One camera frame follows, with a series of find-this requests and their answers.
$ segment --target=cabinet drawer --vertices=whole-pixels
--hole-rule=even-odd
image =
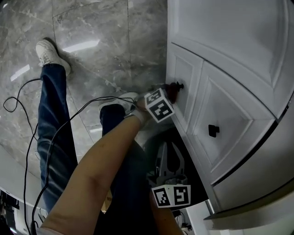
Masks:
[[[274,122],[268,109],[241,84],[204,62],[187,136],[213,184],[238,164]],[[219,132],[210,130],[209,125]]]
[[[203,59],[174,44],[168,45],[166,83],[184,85],[174,104],[175,115],[186,132],[198,89]]]

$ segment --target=fiducial marker cube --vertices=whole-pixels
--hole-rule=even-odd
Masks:
[[[175,113],[161,88],[152,94],[145,95],[145,107],[157,123],[162,122]]]
[[[181,207],[191,204],[190,185],[163,185],[152,188],[158,208]]]

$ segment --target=black knob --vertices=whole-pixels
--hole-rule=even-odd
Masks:
[[[214,125],[208,125],[208,133],[209,133],[209,136],[211,137],[216,137],[216,133],[219,133],[220,132],[220,128],[219,127],[216,127]]]
[[[179,84],[179,82],[176,82],[176,87],[178,91],[180,91],[180,89],[184,89],[184,84]]]

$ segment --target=floor tile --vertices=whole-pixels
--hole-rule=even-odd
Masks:
[[[8,113],[2,104],[7,97],[16,96],[26,81],[40,77],[35,52],[40,39],[56,39],[60,55],[72,67],[67,79],[67,101],[72,116],[91,99],[129,91],[140,93],[164,83],[166,31],[167,0],[2,0],[0,144],[25,166],[32,131],[21,106]],[[21,69],[25,72],[14,76]],[[40,81],[28,84],[20,93],[33,128],[38,121],[41,84]],[[98,112],[101,103],[91,103],[71,122],[78,161],[101,138]],[[15,101],[7,103],[9,109],[14,106]],[[158,131],[162,131],[158,126],[147,126],[137,140],[143,145]],[[33,140],[28,169],[39,178],[36,147]]]
[[[99,139],[102,138],[102,125],[95,125],[87,127],[87,131],[93,140],[94,143],[96,143]]]
[[[68,86],[78,109],[91,99],[120,95],[131,87],[127,20],[127,2],[119,0],[102,1],[54,17],[58,48],[73,69]],[[68,47],[84,45],[94,46],[68,52]],[[98,105],[93,103],[81,113],[85,126],[99,124]]]
[[[44,37],[54,39],[51,0],[7,3],[0,13],[0,18],[5,19],[4,33],[0,36],[0,91],[16,95],[24,82],[40,77],[36,43]],[[21,69],[23,73],[16,77]],[[23,91],[29,93],[39,88],[40,83],[36,82]]]
[[[132,82],[137,91],[165,82],[166,0],[128,0]]]
[[[53,0],[53,16],[57,16],[74,8],[97,2],[101,2],[101,0]]]

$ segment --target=shoe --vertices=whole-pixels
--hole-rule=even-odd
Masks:
[[[127,101],[130,101],[130,102],[133,102],[133,100],[136,99],[136,97],[138,96],[137,93],[135,92],[129,92],[129,93],[125,93],[121,96],[119,96],[119,98],[125,98],[125,100]],[[123,100],[119,100],[119,99],[115,99],[113,101],[110,101],[110,102],[105,102],[103,104],[101,104],[99,107],[98,107],[98,111],[100,113],[101,109],[104,107],[104,106],[107,106],[107,105],[114,105],[114,104],[119,104],[121,105],[122,107],[124,107],[124,111],[125,113],[129,113],[130,112],[130,108],[132,107],[132,103],[130,102],[127,102],[127,101],[123,101]]]
[[[64,67],[66,76],[70,74],[70,65],[59,57],[54,45],[48,40],[43,39],[39,41],[36,45],[36,52],[40,59],[40,65],[60,64]]]

